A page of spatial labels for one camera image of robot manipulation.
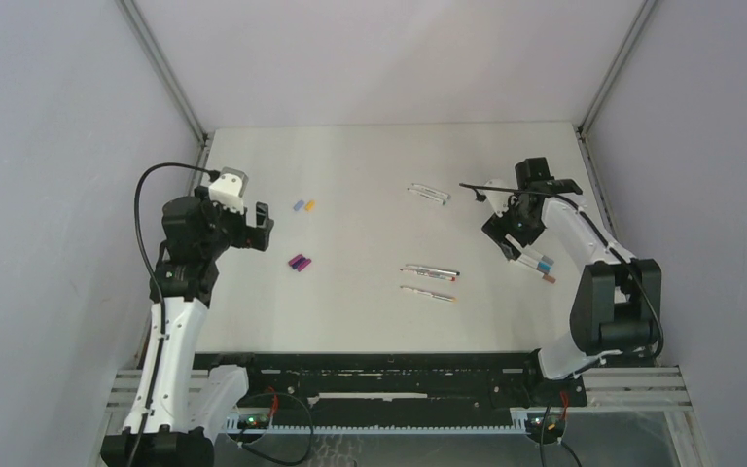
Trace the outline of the magenta pen cap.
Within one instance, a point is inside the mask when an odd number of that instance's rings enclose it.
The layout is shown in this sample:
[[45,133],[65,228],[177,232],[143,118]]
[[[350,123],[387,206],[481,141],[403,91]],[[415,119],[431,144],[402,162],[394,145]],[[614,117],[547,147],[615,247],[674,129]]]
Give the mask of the magenta pen cap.
[[311,264],[311,259],[305,259],[297,266],[297,271],[303,271],[307,266]]
[[300,263],[300,262],[301,262],[301,261],[302,261],[303,259],[304,259],[304,256],[303,256],[302,254],[299,254],[299,255],[297,255],[296,257],[292,258],[292,259],[291,259],[291,260],[290,260],[290,261],[288,262],[288,265],[289,265],[289,266],[290,266],[291,268],[295,269],[295,268],[297,267],[297,264],[298,264],[298,263]]

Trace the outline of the white green marker pen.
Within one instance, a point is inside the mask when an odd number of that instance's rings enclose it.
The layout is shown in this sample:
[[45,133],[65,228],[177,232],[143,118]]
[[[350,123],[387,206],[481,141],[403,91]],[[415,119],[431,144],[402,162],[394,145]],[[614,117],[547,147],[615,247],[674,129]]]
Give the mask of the white green marker pen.
[[415,189],[415,188],[407,188],[407,191],[408,191],[409,193],[412,193],[412,194],[414,194],[414,195],[420,196],[420,197],[422,197],[422,198],[426,198],[426,199],[429,199],[429,200],[431,200],[431,201],[433,201],[434,203],[437,203],[437,204],[439,204],[439,205],[446,205],[446,204],[447,204],[447,200],[446,200],[446,199],[444,199],[444,198],[439,198],[439,197],[437,197],[437,196],[435,196],[435,195],[432,195],[432,194],[430,194],[430,193],[427,193],[427,192],[424,192],[424,191],[421,191],[421,190],[417,190],[417,189]]

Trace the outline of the white red marker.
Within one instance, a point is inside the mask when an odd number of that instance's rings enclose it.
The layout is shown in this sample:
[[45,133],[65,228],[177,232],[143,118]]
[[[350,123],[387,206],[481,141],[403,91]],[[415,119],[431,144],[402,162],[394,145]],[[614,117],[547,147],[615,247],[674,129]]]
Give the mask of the white red marker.
[[450,275],[450,274],[445,274],[445,273],[440,273],[440,272],[425,270],[425,269],[401,268],[400,272],[413,274],[413,275],[426,277],[426,278],[431,278],[431,279],[448,281],[448,282],[454,282],[457,279],[456,275]]

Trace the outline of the white yellow marker pen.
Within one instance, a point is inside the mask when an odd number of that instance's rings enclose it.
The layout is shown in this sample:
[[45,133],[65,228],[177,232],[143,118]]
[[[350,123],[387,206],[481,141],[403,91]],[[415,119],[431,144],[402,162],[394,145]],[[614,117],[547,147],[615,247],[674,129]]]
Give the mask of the white yellow marker pen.
[[434,299],[434,300],[444,301],[444,302],[447,302],[447,303],[456,303],[457,302],[457,298],[455,298],[453,296],[450,296],[450,295],[438,293],[438,292],[428,291],[428,290],[424,290],[424,289],[420,289],[420,288],[415,288],[415,287],[410,287],[410,286],[406,286],[406,285],[401,285],[400,289],[403,290],[403,291],[409,292],[409,293],[413,293],[415,295],[420,295],[420,296],[423,296],[423,297],[428,297],[428,298],[431,298],[431,299]]

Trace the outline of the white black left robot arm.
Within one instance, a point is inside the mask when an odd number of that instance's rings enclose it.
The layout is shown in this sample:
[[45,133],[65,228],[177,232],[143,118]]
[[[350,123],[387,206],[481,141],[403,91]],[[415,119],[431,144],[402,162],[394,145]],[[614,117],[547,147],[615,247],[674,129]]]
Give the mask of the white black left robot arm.
[[214,444],[231,406],[258,403],[264,378],[238,365],[212,370],[190,396],[196,344],[219,272],[230,248],[266,251],[274,222],[269,207],[245,210],[206,197],[185,196],[162,209],[165,239],[151,267],[153,331],[142,376],[120,433],[104,437],[100,458],[108,466],[210,466]]

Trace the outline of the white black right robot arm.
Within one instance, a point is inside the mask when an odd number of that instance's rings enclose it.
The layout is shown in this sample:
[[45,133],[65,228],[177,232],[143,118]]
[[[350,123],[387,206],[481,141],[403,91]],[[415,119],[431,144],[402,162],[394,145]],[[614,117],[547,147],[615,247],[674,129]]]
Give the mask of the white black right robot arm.
[[534,351],[536,370],[522,381],[527,399],[546,405],[560,394],[562,379],[609,355],[662,352],[661,268],[653,259],[637,258],[592,221],[580,185],[555,178],[546,159],[517,163],[515,175],[513,188],[492,179],[473,189],[476,201],[488,202],[492,210],[482,232],[506,260],[544,277],[551,275],[553,262],[533,245],[549,232],[580,274],[568,331]]

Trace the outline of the white blue capped marker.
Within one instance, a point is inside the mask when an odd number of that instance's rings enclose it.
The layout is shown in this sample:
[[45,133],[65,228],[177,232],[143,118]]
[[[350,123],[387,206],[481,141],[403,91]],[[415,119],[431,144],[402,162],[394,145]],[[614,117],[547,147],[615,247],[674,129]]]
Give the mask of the white blue capped marker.
[[521,254],[516,260],[522,265],[532,268],[541,274],[549,274],[551,271],[551,264],[542,259],[535,259],[525,254]]

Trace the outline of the left controller board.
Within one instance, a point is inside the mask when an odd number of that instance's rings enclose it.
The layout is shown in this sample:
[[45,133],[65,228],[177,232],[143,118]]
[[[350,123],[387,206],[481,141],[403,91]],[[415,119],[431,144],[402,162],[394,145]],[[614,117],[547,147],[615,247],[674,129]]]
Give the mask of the left controller board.
[[247,414],[241,415],[237,422],[235,430],[249,431],[249,430],[266,430],[270,427],[272,418],[265,414]]

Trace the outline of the controller board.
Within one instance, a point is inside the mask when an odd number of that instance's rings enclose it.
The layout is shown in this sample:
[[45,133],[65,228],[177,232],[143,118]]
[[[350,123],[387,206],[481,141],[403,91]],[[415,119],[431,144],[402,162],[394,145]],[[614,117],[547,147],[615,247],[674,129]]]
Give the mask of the controller board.
[[235,430],[249,431],[249,430],[266,430],[270,427],[272,418],[265,414],[247,414],[241,415],[237,422]]
[[565,420],[560,416],[531,416],[526,420],[526,429],[529,433],[539,432],[545,429],[547,433],[562,432],[565,428]]

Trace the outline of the right controller board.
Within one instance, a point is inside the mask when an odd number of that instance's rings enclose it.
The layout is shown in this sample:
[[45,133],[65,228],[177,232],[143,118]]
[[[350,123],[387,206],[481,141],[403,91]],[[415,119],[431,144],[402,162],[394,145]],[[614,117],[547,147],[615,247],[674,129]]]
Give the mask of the right controller board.
[[565,420],[560,416],[531,416],[526,420],[526,429],[529,433],[539,432],[545,429],[547,433],[562,432],[565,428]]

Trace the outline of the aluminium frame rail right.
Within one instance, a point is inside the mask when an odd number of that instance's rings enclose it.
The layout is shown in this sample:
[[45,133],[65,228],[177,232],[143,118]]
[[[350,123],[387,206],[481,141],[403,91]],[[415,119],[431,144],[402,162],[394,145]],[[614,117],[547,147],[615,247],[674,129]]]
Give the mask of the aluminium frame rail right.
[[639,47],[639,43],[645,34],[645,30],[652,21],[660,4],[661,1],[658,0],[645,0],[640,3],[634,18],[626,30],[614,58],[606,69],[603,79],[594,93],[580,123],[574,127],[579,149],[582,153],[586,171],[595,195],[596,205],[599,209],[604,226],[609,230],[614,238],[618,238],[619,233],[617,219],[609,200],[609,196],[606,193],[604,183],[600,177],[599,164],[597,163],[596,157],[593,153],[590,139],[592,137],[595,123],[598,121],[599,116],[604,110],[607,100],[620,80],[621,74],[626,68],[630,58]]

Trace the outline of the aluminium frame rail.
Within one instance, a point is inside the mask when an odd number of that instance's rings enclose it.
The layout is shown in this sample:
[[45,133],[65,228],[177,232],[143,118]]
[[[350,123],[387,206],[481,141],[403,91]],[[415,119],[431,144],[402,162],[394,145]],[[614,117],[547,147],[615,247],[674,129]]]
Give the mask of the aluminium frame rail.
[[124,20],[130,27],[133,36],[142,49],[142,52],[147,57],[151,67],[154,69],[162,87],[196,141],[196,155],[194,157],[195,165],[206,165],[209,156],[209,133],[204,129],[191,100],[169,62],[157,35],[148,23],[144,12],[136,1],[117,0],[116,5],[121,11]]
[[586,171],[595,195],[596,205],[599,209],[604,226],[609,230],[614,238],[618,238],[619,233],[617,219],[609,200],[609,196],[606,193],[604,183],[600,177],[599,164],[597,163],[596,157],[593,153],[590,139],[592,137],[595,123],[598,121],[599,116],[604,110],[607,100],[620,80],[621,74],[626,68],[630,58],[639,47],[639,43],[645,34],[645,30],[652,21],[660,4],[661,1],[658,0],[645,0],[640,3],[634,18],[626,30],[614,58],[606,69],[603,79],[594,93],[580,123],[574,127],[579,149],[582,153]]

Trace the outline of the aluminium frame rail left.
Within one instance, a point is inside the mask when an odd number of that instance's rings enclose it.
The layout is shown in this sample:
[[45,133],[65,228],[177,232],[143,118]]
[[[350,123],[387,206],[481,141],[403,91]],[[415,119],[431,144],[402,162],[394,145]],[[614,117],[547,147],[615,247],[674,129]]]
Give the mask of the aluminium frame rail left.
[[209,133],[204,129],[191,100],[169,62],[157,35],[148,23],[144,12],[136,1],[117,0],[116,5],[121,11],[124,20],[130,27],[133,36],[142,49],[142,52],[147,57],[151,67],[154,69],[162,87],[196,141],[196,155],[194,157],[195,165],[206,165],[209,156]]

